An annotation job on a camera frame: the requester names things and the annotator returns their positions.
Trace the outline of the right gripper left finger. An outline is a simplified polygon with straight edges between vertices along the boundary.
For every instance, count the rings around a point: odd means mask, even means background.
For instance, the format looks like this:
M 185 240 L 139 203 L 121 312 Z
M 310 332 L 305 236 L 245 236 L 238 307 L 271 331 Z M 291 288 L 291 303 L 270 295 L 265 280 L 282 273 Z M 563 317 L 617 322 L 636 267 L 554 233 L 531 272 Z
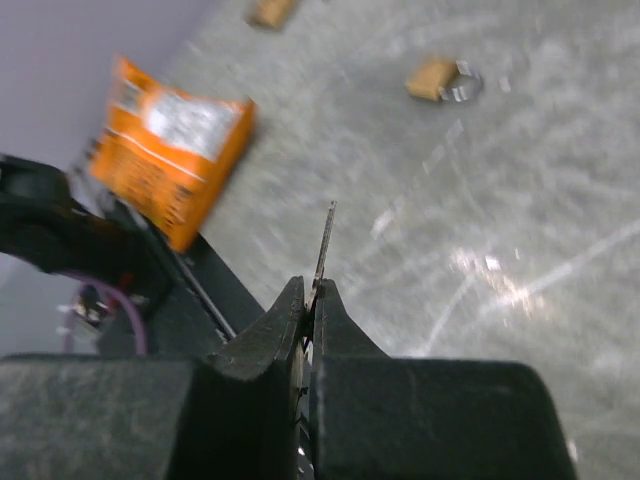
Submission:
M 304 282 L 206 357 L 1 362 L 5 479 L 294 479 Z

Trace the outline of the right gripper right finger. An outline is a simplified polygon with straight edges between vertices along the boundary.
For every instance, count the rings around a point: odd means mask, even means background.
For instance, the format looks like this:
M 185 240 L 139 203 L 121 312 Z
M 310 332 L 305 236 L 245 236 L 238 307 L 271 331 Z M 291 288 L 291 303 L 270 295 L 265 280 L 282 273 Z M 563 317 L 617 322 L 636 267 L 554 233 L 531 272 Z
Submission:
M 530 366 L 385 354 L 336 284 L 315 305 L 310 406 L 319 479 L 573 479 L 552 397 Z

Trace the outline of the small metal key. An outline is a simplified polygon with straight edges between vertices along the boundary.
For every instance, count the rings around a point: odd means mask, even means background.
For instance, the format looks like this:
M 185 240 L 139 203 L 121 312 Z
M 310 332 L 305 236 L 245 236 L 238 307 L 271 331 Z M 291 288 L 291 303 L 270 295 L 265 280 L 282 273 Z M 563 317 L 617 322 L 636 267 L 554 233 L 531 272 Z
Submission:
M 309 311 L 312 310 L 315 304 L 317 294 L 320 288 L 320 284 L 324 276 L 326 256 L 328 252 L 336 206 L 337 206 L 337 201 L 332 200 L 328 209 L 324 230 L 323 230 L 323 236 L 322 236 L 321 245 L 320 245 L 319 256 L 318 256 L 316 269 L 314 273 L 314 278 L 311 283 L 311 290 L 306 303 L 306 307 Z

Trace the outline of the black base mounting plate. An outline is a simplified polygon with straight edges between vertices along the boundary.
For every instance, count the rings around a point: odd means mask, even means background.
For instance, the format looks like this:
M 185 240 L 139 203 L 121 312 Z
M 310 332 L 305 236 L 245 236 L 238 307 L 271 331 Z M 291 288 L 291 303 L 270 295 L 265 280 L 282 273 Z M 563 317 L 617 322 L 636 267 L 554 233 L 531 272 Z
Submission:
M 139 233 L 144 241 L 145 257 L 126 292 L 136 298 L 149 353 L 213 353 L 264 313 L 202 235 L 181 254 L 121 202 L 106 218 Z

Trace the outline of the orange chips bag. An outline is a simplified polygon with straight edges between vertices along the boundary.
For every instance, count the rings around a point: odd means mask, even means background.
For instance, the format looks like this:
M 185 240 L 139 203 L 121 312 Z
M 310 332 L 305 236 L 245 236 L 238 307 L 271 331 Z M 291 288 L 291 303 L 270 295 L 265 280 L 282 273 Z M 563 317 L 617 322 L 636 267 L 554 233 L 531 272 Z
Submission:
M 116 56 L 90 172 L 183 253 L 247 149 L 256 110 L 251 98 L 211 99 L 170 87 Z

